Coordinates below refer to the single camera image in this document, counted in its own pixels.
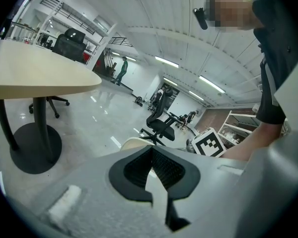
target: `round table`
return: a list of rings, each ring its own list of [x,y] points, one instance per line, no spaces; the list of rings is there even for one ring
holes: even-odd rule
[[[28,44],[0,40],[0,124],[14,163],[24,172],[49,170],[62,151],[60,135],[46,124],[46,97],[87,92],[101,79],[82,64]],[[5,99],[33,98],[34,123],[12,133]]]

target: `railing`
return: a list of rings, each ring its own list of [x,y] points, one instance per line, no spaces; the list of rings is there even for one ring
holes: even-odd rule
[[[45,5],[46,7],[50,8],[50,9],[54,9],[59,2],[60,1],[58,1],[58,0],[42,0],[41,4]],[[66,18],[68,18],[69,20],[71,20],[75,24],[79,25],[81,28],[85,29],[88,33],[90,33],[90,34],[95,33],[95,31],[93,29],[91,29],[89,26],[87,26],[86,24],[84,24],[84,22],[82,22],[81,20],[76,18],[74,15],[72,15],[68,11],[64,10],[63,9],[63,3],[61,3],[61,5],[59,5],[57,7],[57,13],[59,13],[60,15],[66,17]]]
[[[124,37],[113,37],[110,39],[109,44],[133,47],[133,45],[130,43],[130,41]]]

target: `brick wall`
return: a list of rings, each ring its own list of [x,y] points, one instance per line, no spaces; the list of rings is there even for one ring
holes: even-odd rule
[[[202,132],[209,127],[215,129],[216,132],[221,128],[231,109],[207,109],[198,121],[195,129]],[[254,115],[252,109],[233,109],[235,114]]]

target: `glossy floor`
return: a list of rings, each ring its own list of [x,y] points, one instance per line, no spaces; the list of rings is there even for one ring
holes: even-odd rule
[[[146,126],[150,115],[147,106],[140,107],[126,92],[110,86],[100,86],[88,93],[64,96],[71,103],[54,101],[60,118],[56,119],[47,104],[47,124],[60,134],[63,150],[58,162],[47,172],[39,175],[26,174],[19,170],[11,160],[9,145],[0,126],[0,172],[6,193],[29,206],[31,200],[47,185],[68,174],[90,158],[97,158],[119,151],[130,137],[139,137],[141,128]],[[29,113],[30,99],[5,101],[6,111],[12,131],[29,122],[34,117]],[[162,141],[172,148],[185,147],[190,131],[176,128],[175,141],[165,138]]]

